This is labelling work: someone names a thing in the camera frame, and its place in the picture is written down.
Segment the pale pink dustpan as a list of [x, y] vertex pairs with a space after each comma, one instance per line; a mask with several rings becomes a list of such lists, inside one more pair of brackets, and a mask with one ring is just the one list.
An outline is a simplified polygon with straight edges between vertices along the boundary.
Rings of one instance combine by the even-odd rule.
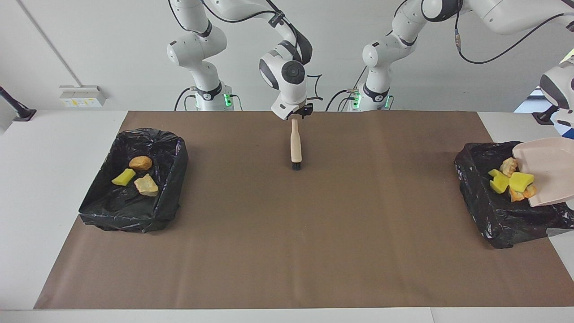
[[544, 138], [516, 145], [512, 154], [523, 173], [533, 174], [537, 187], [532, 207], [574, 201], [574, 140]]

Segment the window with dark sill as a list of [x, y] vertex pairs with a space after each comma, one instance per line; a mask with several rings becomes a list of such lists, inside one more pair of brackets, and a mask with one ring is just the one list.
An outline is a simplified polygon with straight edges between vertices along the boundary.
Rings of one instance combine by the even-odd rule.
[[551, 104], [539, 89], [539, 86], [514, 110], [515, 113], [539, 112], [549, 108]]

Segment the black angled stand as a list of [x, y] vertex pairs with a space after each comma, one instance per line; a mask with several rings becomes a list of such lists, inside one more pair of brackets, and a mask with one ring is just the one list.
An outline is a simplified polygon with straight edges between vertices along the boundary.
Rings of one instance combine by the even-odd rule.
[[560, 109], [559, 107], [552, 105], [543, 112], [532, 112], [531, 115], [540, 125], [553, 126], [554, 122], [551, 120], [552, 115], [556, 113], [559, 109]]
[[13, 118], [14, 122], [27, 122], [30, 121], [35, 114], [37, 109], [30, 109], [18, 100], [14, 99], [8, 92], [0, 86], [0, 96], [12, 106], [16, 116]]

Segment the yellow sponge wedge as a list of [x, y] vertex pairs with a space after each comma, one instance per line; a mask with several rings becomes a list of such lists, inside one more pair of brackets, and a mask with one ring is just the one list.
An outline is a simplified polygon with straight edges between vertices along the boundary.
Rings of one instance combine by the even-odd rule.
[[112, 184], [117, 186], [127, 186], [129, 182], [136, 175], [135, 170], [131, 168], [125, 168], [121, 174], [111, 180]]

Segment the black bag-lined bin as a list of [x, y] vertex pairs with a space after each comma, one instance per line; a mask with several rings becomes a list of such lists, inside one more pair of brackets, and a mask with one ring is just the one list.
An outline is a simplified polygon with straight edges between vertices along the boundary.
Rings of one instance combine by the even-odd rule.
[[518, 141], [466, 143], [454, 166], [459, 190], [468, 213], [480, 234], [494, 248], [547, 237], [547, 229], [574, 230], [574, 210], [566, 203], [531, 207], [529, 202], [511, 202], [510, 194], [497, 194], [490, 186], [489, 171], [511, 156]]
[[[127, 186], [117, 186], [117, 177], [136, 156], [148, 156], [152, 167], [135, 171]], [[164, 229], [174, 220], [188, 165], [183, 138], [170, 131], [149, 127], [121, 131], [96, 174], [78, 214], [86, 225], [105, 231], [146, 233]], [[135, 180], [150, 174], [159, 187], [156, 197], [142, 196]]]

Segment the beige hand brush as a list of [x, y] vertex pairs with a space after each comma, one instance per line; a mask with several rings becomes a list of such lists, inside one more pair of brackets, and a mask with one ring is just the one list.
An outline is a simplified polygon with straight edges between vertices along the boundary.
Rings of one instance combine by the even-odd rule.
[[291, 149], [292, 169], [294, 171], [300, 171], [303, 156], [302, 156], [301, 139], [299, 133], [299, 123], [297, 119], [291, 119], [290, 149]]

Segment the white wall socket box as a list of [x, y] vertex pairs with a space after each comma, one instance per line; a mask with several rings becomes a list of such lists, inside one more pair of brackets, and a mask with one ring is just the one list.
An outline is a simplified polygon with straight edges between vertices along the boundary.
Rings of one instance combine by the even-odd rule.
[[107, 97], [99, 86], [60, 86], [60, 101], [66, 108], [102, 108]]

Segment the long croissant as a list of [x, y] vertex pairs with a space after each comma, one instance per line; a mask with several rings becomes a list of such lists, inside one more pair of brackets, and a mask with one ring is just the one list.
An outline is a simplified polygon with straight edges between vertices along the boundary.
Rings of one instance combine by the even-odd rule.
[[150, 174], [136, 179], [135, 187], [142, 196], [156, 197], [159, 194], [159, 187]]

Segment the brown paper mat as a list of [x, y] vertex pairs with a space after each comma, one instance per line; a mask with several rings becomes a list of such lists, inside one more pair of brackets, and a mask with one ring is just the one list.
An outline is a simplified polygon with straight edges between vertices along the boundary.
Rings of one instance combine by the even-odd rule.
[[574, 306], [549, 239], [480, 235], [453, 161], [491, 140], [470, 112], [129, 112], [185, 140], [178, 215], [149, 234], [77, 219], [37, 309]]

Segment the notched yellow sponge piece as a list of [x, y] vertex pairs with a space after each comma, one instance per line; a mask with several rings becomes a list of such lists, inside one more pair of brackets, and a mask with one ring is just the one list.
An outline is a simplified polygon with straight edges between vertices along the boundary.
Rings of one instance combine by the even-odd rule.
[[490, 170], [488, 174], [492, 177], [489, 183], [494, 192], [497, 194], [505, 193], [509, 187], [510, 178], [497, 169]]

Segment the small striped croissant piece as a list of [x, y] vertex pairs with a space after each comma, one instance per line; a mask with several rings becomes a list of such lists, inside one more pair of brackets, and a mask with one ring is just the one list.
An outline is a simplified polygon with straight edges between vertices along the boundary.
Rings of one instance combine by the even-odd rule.
[[537, 187], [535, 185], [529, 185], [523, 192], [517, 192], [509, 187], [509, 195], [511, 198], [511, 202], [522, 201], [529, 199], [537, 194]]

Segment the yellow green-backed sponge piece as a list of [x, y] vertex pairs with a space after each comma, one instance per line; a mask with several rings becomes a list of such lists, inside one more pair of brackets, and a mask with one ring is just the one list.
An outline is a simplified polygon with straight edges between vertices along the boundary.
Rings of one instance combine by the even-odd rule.
[[529, 173], [513, 172], [509, 178], [509, 188], [515, 192], [523, 193], [533, 184], [535, 176]]

